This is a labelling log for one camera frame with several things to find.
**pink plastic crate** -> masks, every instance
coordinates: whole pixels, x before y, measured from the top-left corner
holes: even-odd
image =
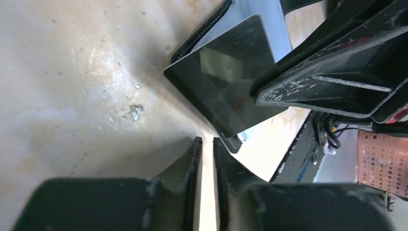
[[[358,182],[408,198],[408,138],[360,131]]]

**paint chip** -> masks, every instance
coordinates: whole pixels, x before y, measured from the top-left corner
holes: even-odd
[[[138,121],[143,112],[144,108],[141,104],[130,106],[130,115],[132,116],[133,121]]]
[[[163,51],[164,54],[169,54],[170,53],[170,44],[166,45],[166,48]]]
[[[133,81],[132,81],[132,85],[138,90],[141,88],[141,86],[139,84],[137,84],[137,83],[135,83]]]
[[[279,168],[279,173],[282,173],[283,168],[285,167],[285,163],[283,162],[282,166]]]

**black plastic mount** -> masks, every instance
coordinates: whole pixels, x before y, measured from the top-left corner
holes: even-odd
[[[151,179],[58,178],[34,192],[14,231],[193,230],[202,153],[190,149]]]
[[[408,102],[407,32],[407,1],[348,0],[254,85],[255,103],[384,123]]]

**floor stain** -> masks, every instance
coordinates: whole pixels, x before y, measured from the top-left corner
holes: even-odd
[[[197,12],[198,9],[197,0],[187,0],[187,5],[193,8],[192,14],[195,14]]]
[[[133,157],[132,157],[131,154],[127,154],[127,155],[125,156],[125,159],[126,159],[127,161],[131,161],[131,160],[133,159]]]
[[[170,53],[170,44],[167,44],[165,49],[163,50],[163,54],[169,54]]]
[[[38,167],[37,160],[32,156],[28,156],[24,157],[14,169],[21,173],[33,173]]]

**black cable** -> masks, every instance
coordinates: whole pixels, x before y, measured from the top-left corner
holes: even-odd
[[[341,128],[341,129],[337,129],[334,132],[331,132],[329,123],[326,123],[325,130],[326,130],[327,135],[330,137],[330,139],[333,140],[333,142],[335,142],[335,144],[332,143],[330,140],[327,140],[327,142],[329,143],[329,145],[331,147],[333,147],[335,149],[339,149],[342,146],[342,144],[340,143],[340,140],[335,136],[336,133],[339,133],[339,132],[342,132],[342,131],[347,131],[347,130],[360,130],[360,131],[365,131],[365,132],[370,132],[370,133],[377,133],[375,131],[367,131],[367,130],[364,130],[364,129],[361,129],[361,128]]]
[[[347,130],[360,130],[360,131],[365,131],[365,132],[370,132],[370,133],[377,133],[375,131],[367,131],[361,128],[341,128],[341,129],[337,129],[336,131],[334,131],[334,134],[338,133],[338,132],[342,132],[342,131],[347,131]]]
[[[327,139],[327,142],[329,143],[329,145],[335,149],[339,149],[342,144],[340,143],[340,140],[334,135],[334,133],[332,132],[332,130],[330,129],[331,126],[331,120],[334,120],[333,116],[328,115],[325,119],[324,119],[324,129],[326,130],[327,135],[329,136],[329,138],[334,142],[331,142],[330,139]]]

